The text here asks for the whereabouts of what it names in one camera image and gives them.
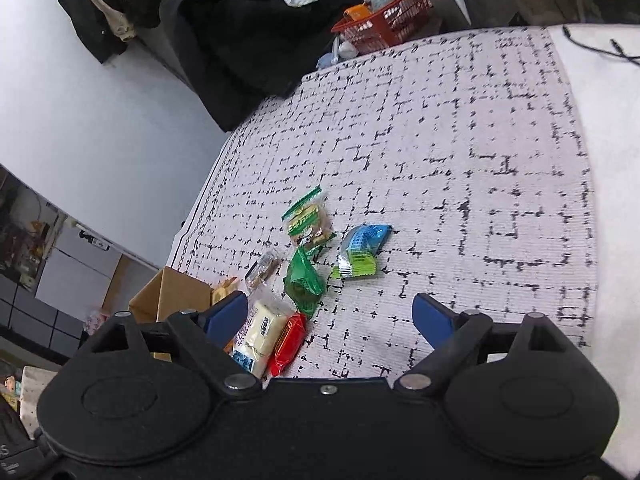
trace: white table surface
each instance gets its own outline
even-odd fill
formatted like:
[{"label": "white table surface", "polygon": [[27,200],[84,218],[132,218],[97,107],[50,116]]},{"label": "white table surface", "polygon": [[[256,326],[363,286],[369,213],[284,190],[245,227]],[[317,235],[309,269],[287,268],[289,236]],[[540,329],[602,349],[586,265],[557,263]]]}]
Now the white table surface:
[{"label": "white table surface", "polygon": [[[640,27],[571,25],[572,37],[640,56]],[[571,44],[550,29],[574,92],[595,187],[598,296],[591,360],[620,402],[604,459],[640,470],[640,67]]]}]

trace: gray tile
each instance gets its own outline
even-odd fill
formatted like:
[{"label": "gray tile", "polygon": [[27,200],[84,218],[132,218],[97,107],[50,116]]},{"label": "gray tile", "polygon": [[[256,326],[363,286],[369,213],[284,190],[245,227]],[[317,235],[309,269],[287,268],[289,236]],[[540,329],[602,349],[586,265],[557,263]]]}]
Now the gray tile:
[{"label": "gray tile", "polygon": [[8,277],[0,274],[0,300],[5,300],[7,303],[14,302],[15,289],[18,287]]},{"label": "gray tile", "polygon": [[53,337],[51,338],[51,345],[49,348],[58,352],[59,354],[72,357],[78,350],[80,340],[75,337],[71,337],[60,330],[53,331]]},{"label": "gray tile", "polygon": [[36,300],[33,294],[22,287],[18,288],[18,292],[15,295],[14,306],[49,326],[53,326],[56,320],[57,311],[55,308],[40,300]]},{"label": "gray tile", "polygon": [[58,318],[56,319],[56,324],[54,325],[58,330],[62,330],[62,332],[66,332],[73,337],[80,337],[82,335],[82,330],[84,329],[84,323],[75,317],[71,317],[64,312],[58,312]]},{"label": "gray tile", "polygon": [[9,326],[9,317],[11,316],[11,305],[6,301],[0,300],[0,324]]},{"label": "gray tile", "polygon": [[11,314],[11,324],[9,328],[15,333],[44,346],[44,348],[49,346],[49,340],[51,339],[51,332],[53,330],[50,326],[39,322],[37,319],[33,319],[33,317],[27,316],[15,308]]}]

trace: patterned tablecloth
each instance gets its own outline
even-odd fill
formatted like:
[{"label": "patterned tablecloth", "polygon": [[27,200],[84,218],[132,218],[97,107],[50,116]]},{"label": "patterned tablecloth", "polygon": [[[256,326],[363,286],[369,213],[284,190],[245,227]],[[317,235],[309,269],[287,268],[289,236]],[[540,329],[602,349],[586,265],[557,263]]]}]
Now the patterned tablecloth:
[{"label": "patterned tablecloth", "polygon": [[[411,322],[428,292],[495,320],[544,312],[588,347],[596,287],[590,167],[548,33],[480,30],[418,40],[311,74],[229,138],[168,265],[208,283],[244,276],[280,216],[317,184],[338,232],[299,377],[398,377],[430,351]],[[374,278],[328,277],[342,235],[394,232]],[[287,263],[270,285],[282,292]]]}]

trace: green candy wrapper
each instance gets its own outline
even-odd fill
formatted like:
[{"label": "green candy wrapper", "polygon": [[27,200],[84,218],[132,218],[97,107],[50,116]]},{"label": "green candy wrapper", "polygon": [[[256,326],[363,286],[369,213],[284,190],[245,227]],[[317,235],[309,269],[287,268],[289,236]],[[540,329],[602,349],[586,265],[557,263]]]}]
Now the green candy wrapper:
[{"label": "green candy wrapper", "polygon": [[284,290],[308,319],[315,314],[318,300],[326,287],[302,247],[297,248],[291,259],[284,279]]}]

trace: white cabinet door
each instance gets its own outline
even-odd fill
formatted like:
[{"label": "white cabinet door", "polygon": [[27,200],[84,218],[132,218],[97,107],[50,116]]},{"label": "white cabinet door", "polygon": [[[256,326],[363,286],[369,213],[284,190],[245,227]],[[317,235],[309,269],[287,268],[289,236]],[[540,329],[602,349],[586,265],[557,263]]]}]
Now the white cabinet door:
[{"label": "white cabinet door", "polygon": [[36,298],[76,319],[102,307],[111,279],[56,248],[47,259]]},{"label": "white cabinet door", "polygon": [[77,227],[65,225],[53,246],[93,270],[112,278],[121,254],[113,247],[109,247],[109,250],[105,251],[92,245],[86,238],[81,238],[80,233],[81,230]]}]

